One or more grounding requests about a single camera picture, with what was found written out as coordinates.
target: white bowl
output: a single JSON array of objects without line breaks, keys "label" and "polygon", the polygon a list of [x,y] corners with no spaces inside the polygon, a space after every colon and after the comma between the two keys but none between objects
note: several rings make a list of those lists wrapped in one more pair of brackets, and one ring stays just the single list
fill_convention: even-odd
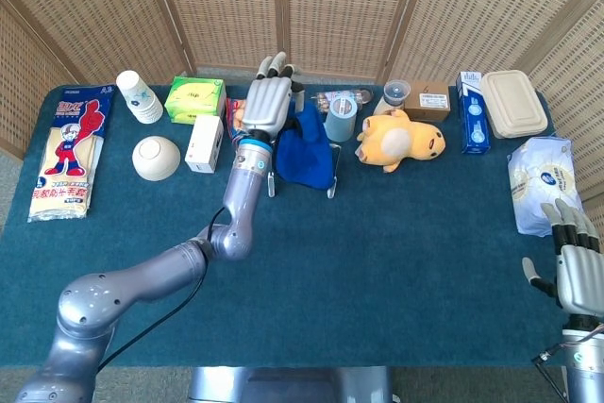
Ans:
[{"label": "white bowl", "polygon": [[132,163],[140,177],[160,181],[176,171],[180,164],[180,151],[165,137],[149,136],[134,147]]}]

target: stuffed animal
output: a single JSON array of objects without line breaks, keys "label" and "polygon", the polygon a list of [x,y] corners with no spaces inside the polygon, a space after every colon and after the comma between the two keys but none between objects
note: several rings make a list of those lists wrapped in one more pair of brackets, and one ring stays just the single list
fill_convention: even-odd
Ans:
[{"label": "stuffed animal", "polygon": [[361,142],[355,152],[359,160],[383,165],[386,173],[396,170],[404,158],[433,160],[445,150],[445,137],[438,127],[412,122],[400,109],[366,118],[357,140]]}]

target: small round container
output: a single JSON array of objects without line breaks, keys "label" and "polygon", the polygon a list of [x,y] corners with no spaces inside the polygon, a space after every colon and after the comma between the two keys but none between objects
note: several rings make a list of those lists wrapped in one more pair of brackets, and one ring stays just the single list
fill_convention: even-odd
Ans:
[{"label": "small round container", "polygon": [[384,85],[384,95],[377,103],[374,115],[380,115],[388,110],[403,109],[405,99],[411,93],[411,85],[405,80],[389,80]]},{"label": "small round container", "polygon": [[176,171],[180,164],[180,151],[165,137],[145,137],[134,147],[132,164],[141,178],[160,181]]}]

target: paper cup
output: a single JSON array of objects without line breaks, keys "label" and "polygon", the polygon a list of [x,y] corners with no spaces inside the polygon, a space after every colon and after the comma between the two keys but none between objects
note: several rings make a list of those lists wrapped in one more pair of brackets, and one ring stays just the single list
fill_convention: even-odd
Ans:
[{"label": "paper cup", "polygon": [[156,95],[136,71],[121,72],[115,79],[115,84],[132,111],[149,109],[157,100]]},{"label": "paper cup", "polygon": [[121,72],[115,79],[115,84],[139,122],[149,125],[161,118],[161,102],[136,71]]}]

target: robotic finger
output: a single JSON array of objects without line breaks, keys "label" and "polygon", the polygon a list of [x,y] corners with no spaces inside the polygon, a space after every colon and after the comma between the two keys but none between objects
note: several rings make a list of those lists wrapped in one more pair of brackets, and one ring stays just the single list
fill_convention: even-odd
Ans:
[{"label": "robotic finger", "polygon": [[573,211],[573,217],[575,218],[575,225],[577,225],[577,238],[581,247],[589,248],[589,235],[587,234],[587,226],[583,215],[576,208],[571,208]]},{"label": "robotic finger", "polygon": [[522,259],[522,270],[524,271],[525,277],[531,286],[547,294],[549,297],[558,297],[558,289],[556,288],[556,285],[537,274],[535,265],[529,257],[524,257]]},{"label": "robotic finger", "polygon": [[[287,65],[285,65],[285,68],[283,68],[283,71],[281,71],[281,73],[279,73],[279,77],[292,78],[293,75],[298,74],[298,73],[300,73],[298,67],[293,66],[291,63],[288,63]],[[303,91],[304,91],[304,85],[302,85],[300,82],[296,82],[295,80],[293,80],[292,81],[292,92],[294,92],[294,95],[301,93]]]},{"label": "robotic finger", "polygon": [[589,217],[587,217],[584,213],[579,212],[579,216],[583,219],[583,222],[585,223],[589,248],[597,253],[600,253],[600,237],[597,234],[596,226],[594,226]]},{"label": "robotic finger", "polygon": [[562,225],[566,233],[566,240],[569,244],[579,245],[577,225],[575,224],[575,214],[573,209],[564,203],[560,198],[556,199],[556,207],[562,216]]},{"label": "robotic finger", "polygon": [[554,237],[554,250],[556,255],[560,255],[562,246],[568,244],[568,237],[566,236],[566,229],[564,228],[562,217],[550,203],[542,203],[541,209],[547,217],[549,224],[551,224],[551,234]]},{"label": "robotic finger", "polygon": [[267,77],[275,77],[281,72],[281,68],[285,63],[285,59],[287,58],[287,54],[283,51],[279,52],[275,58],[271,61],[269,66]]},{"label": "robotic finger", "polygon": [[271,61],[273,61],[272,56],[267,56],[264,58],[264,60],[260,64],[260,67],[258,68],[258,72],[256,73],[256,79],[261,80],[266,77],[266,75],[268,74],[268,69],[271,66]]}]

